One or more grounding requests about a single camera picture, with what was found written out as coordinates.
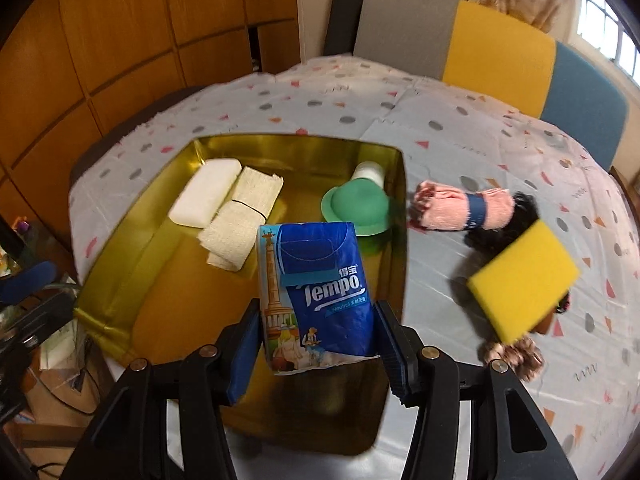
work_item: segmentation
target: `white sponge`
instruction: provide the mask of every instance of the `white sponge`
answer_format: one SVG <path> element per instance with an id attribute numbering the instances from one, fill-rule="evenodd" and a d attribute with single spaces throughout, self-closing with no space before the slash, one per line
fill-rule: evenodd
<path id="1" fill-rule="evenodd" d="M 206 160 L 169 211 L 171 221 L 188 227 L 207 227 L 241 170 L 242 165 L 235 158 Z"/>

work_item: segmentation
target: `cable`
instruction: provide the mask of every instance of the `cable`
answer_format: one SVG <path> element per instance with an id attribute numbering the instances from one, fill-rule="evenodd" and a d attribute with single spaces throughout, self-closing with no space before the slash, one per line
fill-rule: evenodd
<path id="1" fill-rule="evenodd" d="M 39 473 L 39 472 L 43 472 L 45 475 L 50 476 L 52 478 L 60 478 L 58 475 L 54 475 L 53 473 L 50 473 L 49 471 L 44 471 L 47 467 L 54 467 L 54 466 L 56 466 L 56 467 L 64 467 L 65 465 L 61 464 L 60 462 L 47 462 L 46 464 L 42 464 L 42 465 L 39 465 L 39 466 L 34 465 L 34 466 L 31 467 L 31 470 L 36 474 Z"/>
<path id="2" fill-rule="evenodd" d="M 42 386 L 47 393 L 53 397 L 54 399 L 56 399 L 60 404 L 62 404 L 63 406 L 66 406 L 68 409 L 72 410 L 73 412 L 79 413 L 80 415 L 87 415 L 87 416 L 92 416 L 95 415 L 96 410 L 93 410 L 92 412 L 84 412 L 83 410 L 80 410 L 79 408 L 76 408 L 75 406 L 72 406 L 71 404 L 65 402 L 64 400 L 60 399 L 60 397 L 58 397 L 55 393 L 53 393 L 51 390 L 49 390 L 49 387 L 42 381 L 42 379 L 37 376 L 34 371 L 31 369 L 31 367 L 29 367 L 29 371 L 31 372 L 31 375 L 33 375 L 33 377 L 36 379 L 36 381 L 38 381 L 38 383 L 40 384 L 40 386 Z"/>

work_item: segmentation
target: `cream cloth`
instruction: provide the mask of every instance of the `cream cloth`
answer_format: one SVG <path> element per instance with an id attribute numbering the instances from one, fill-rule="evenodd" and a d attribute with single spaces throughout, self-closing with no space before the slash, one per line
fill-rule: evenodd
<path id="1" fill-rule="evenodd" d="M 269 217 L 282 183 L 282 177 L 276 174 L 265 175 L 249 167 L 242 170 L 231 200 L 220 208 L 209 227 L 198 234 L 200 244 L 209 251 L 209 265 L 233 271 L 242 268 L 255 244 L 258 227 Z"/>

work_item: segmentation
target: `patterned tablecloth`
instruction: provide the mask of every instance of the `patterned tablecloth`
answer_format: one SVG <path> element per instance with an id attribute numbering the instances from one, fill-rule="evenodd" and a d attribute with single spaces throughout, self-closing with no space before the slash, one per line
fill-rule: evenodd
<path id="1" fill-rule="evenodd" d="M 638 232 L 612 178 L 571 137 L 491 97 L 354 57 L 312 59 L 278 76 L 208 87 L 113 146 L 70 192 L 81 280 L 124 213 L 194 137 L 290 132 L 362 139 L 404 153 L 408 196 L 424 179 L 468 191 L 532 194 L 581 270 L 572 306 L 547 336 L 546 367 L 527 385 L 581 480 L 600 478 L 640 420 Z M 403 323 L 454 359 L 478 363 L 491 329 L 465 279 L 480 259 L 464 233 L 408 234 Z M 513 298 L 517 307 L 518 298 Z M 466 478 L 469 406 L 461 407 L 457 478 Z M 397 479 L 417 411 L 387 401 L 374 447 L 355 458 L 265 445 L 234 454 L 239 478 Z"/>

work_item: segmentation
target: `rolled towel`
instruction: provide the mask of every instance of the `rolled towel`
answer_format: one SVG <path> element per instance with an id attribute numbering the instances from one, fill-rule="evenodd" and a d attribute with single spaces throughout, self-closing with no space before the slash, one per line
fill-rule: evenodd
<path id="1" fill-rule="evenodd" d="M 234 158 L 212 158 L 198 168 L 169 211 L 172 222 L 204 229 L 218 212 L 242 165 Z"/>
<path id="2" fill-rule="evenodd" d="M 198 234 L 209 251 L 207 263 L 220 269 L 238 271 L 255 245 L 258 227 L 265 224 L 282 189 L 283 179 L 245 167 L 231 200 L 213 222 Z"/>
<path id="3" fill-rule="evenodd" d="M 418 184 L 412 201 L 412 213 L 420 225 L 442 231 L 502 228 L 511 220 L 513 207 L 513 198 L 506 189 L 468 194 L 429 180 Z"/>

